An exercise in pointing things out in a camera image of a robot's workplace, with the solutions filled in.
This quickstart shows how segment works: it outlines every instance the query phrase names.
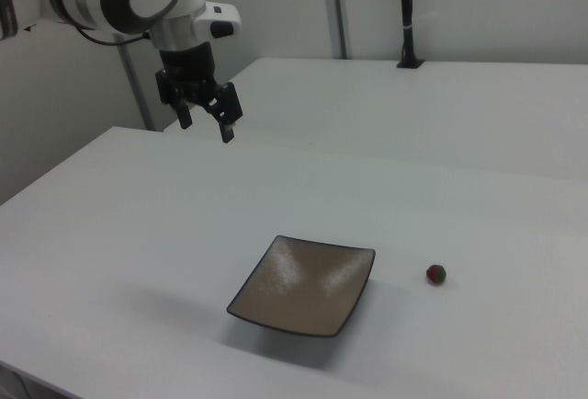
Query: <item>red ball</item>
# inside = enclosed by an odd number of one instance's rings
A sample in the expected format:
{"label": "red ball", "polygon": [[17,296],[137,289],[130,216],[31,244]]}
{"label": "red ball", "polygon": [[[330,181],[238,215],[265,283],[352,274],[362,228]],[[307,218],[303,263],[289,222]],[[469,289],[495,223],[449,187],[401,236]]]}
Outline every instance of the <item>red ball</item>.
{"label": "red ball", "polygon": [[442,284],[445,281],[447,273],[445,272],[445,268],[443,266],[439,266],[438,264],[434,264],[426,271],[426,277],[434,284]]}

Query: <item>table surface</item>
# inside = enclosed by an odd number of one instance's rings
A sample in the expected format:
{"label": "table surface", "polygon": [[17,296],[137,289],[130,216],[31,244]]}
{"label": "table surface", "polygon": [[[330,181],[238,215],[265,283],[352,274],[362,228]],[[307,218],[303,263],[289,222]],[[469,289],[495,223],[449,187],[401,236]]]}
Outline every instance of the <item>table surface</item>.
{"label": "table surface", "polygon": [[[586,79],[585,65],[261,59],[233,80],[233,143],[588,179]],[[186,133],[219,140],[192,112]]]}
{"label": "table surface", "polygon": [[[113,129],[0,207],[0,359],[87,398],[585,397],[587,180],[284,143]],[[339,337],[225,312],[278,234],[376,249]]]}

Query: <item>square plate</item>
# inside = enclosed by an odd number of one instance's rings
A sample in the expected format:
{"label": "square plate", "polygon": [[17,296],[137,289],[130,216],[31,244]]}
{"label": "square plate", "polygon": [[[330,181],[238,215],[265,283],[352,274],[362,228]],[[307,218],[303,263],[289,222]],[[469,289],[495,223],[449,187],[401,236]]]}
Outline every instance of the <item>square plate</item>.
{"label": "square plate", "polygon": [[227,312],[304,336],[337,336],[354,311],[376,252],[277,236]]}

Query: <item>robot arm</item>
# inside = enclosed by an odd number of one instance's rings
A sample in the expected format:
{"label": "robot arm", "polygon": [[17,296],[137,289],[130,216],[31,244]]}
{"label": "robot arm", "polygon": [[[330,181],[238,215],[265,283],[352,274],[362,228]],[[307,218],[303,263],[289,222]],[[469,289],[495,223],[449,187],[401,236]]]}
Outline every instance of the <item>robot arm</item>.
{"label": "robot arm", "polygon": [[210,42],[240,32],[234,6],[206,0],[0,0],[0,40],[40,19],[78,30],[148,32],[164,63],[156,76],[161,99],[177,112],[182,128],[192,123],[190,102],[217,120],[226,143],[233,138],[232,127],[243,112],[234,86],[214,80]]}

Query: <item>black cable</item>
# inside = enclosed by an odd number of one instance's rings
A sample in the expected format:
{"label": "black cable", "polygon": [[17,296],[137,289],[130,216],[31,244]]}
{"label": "black cable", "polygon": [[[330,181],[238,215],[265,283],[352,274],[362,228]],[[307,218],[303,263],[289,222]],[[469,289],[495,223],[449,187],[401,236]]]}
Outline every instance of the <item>black cable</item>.
{"label": "black cable", "polygon": [[77,32],[84,36],[86,39],[90,40],[91,42],[97,43],[98,45],[104,45],[105,47],[121,47],[123,45],[129,45],[130,43],[139,42],[141,40],[151,40],[149,33],[143,33],[139,38],[124,40],[122,42],[104,42],[102,40],[94,39],[81,28],[76,27],[75,29],[77,29]]}

